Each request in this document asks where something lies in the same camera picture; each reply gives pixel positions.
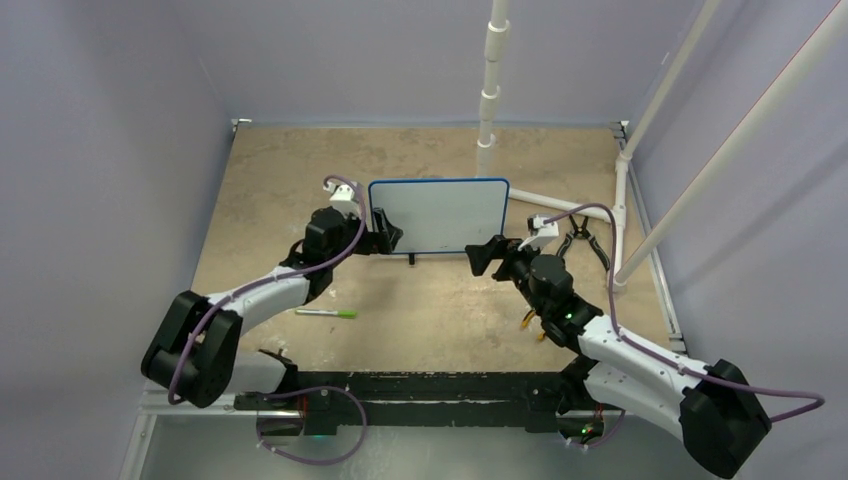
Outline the blue framed whiteboard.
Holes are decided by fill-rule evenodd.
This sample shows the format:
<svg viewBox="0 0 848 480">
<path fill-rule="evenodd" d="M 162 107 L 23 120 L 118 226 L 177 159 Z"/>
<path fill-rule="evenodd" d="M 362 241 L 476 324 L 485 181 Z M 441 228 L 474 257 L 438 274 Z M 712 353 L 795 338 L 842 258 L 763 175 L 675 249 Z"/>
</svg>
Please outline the blue framed whiteboard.
<svg viewBox="0 0 848 480">
<path fill-rule="evenodd" d="M 370 207 L 403 231 L 394 255 L 461 254 L 504 231 L 510 183 L 500 177 L 378 179 Z"/>
</svg>

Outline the white green whiteboard marker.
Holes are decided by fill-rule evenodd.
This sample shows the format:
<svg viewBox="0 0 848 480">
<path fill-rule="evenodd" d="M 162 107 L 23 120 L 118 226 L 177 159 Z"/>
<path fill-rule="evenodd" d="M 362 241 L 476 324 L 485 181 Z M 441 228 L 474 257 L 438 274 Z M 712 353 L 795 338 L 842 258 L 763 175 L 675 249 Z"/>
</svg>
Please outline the white green whiteboard marker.
<svg viewBox="0 0 848 480">
<path fill-rule="evenodd" d="M 305 309 L 300 308 L 294 311 L 296 315 L 329 317 L 342 319 L 355 319 L 358 313 L 355 310 L 328 310 L 328 309 Z"/>
</svg>

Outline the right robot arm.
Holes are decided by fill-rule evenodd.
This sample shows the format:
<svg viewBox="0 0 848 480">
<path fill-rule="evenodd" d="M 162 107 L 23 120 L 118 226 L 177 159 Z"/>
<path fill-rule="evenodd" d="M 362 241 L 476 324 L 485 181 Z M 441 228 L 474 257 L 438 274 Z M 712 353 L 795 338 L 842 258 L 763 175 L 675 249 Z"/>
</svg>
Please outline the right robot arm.
<svg viewBox="0 0 848 480">
<path fill-rule="evenodd" d="M 493 236 L 468 245 L 471 272 L 493 260 L 496 281 L 510 281 L 541 320 L 545 337 L 576 353 L 563 370 L 562 403 L 610 404 L 667 431 L 711 474 L 734 477 L 772 422 L 734 364 L 713 365 L 669 351 L 625 329 L 579 296 L 562 258 Z"/>
</svg>

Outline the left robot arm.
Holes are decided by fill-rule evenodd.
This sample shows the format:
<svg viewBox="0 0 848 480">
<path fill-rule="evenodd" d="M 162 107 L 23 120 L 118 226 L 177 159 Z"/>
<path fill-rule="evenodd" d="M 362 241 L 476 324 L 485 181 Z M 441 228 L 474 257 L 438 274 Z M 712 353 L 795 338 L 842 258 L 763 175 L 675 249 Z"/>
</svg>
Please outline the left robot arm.
<svg viewBox="0 0 848 480">
<path fill-rule="evenodd" d="M 259 394 L 275 409 L 292 405 L 298 395 L 296 364 L 269 350 L 241 352 L 240 339 L 319 297 L 347 257 L 392 253 L 403 230 L 381 209 L 372 216 L 373 226 L 367 228 L 354 213 L 318 209 L 303 238 L 268 274 L 221 293 L 179 293 L 141 360 L 141 374 L 167 389 L 172 405 L 205 408 L 229 393 Z"/>
</svg>

